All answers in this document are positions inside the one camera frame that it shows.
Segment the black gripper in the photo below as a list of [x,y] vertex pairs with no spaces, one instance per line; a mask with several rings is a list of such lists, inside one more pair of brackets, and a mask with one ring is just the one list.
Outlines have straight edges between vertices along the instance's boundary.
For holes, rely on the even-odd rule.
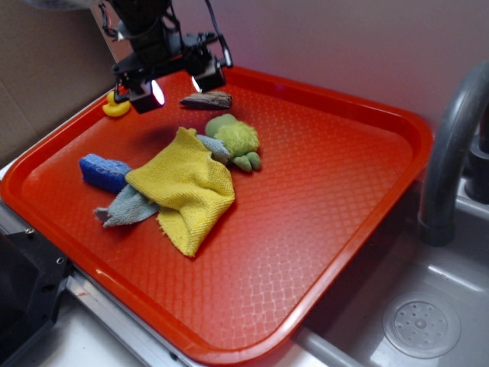
[[132,52],[112,68],[117,78],[114,100],[118,104],[129,102],[139,114],[164,106],[164,92],[156,81],[163,76],[185,70],[198,93],[225,85],[219,59],[209,49],[218,40],[212,32],[183,35],[177,24],[170,28],[159,17],[139,32],[120,21],[118,35],[129,42]]

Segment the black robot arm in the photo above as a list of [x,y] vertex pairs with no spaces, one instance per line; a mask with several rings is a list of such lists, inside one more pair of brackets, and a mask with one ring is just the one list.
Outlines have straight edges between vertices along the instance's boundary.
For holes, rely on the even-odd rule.
[[206,2],[213,32],[183,34],[172,1],[110,1],[117,28],[109,25],[105,6],[102,29],[113,39],[128,41],[132,52],[112,67],[114,100],[129,102],[140,113],[165,103],[157,80],[186,71],[196,91],[206,93],[225,85],[224,68],[233,67],[232,56],[219,30],[212,5]]

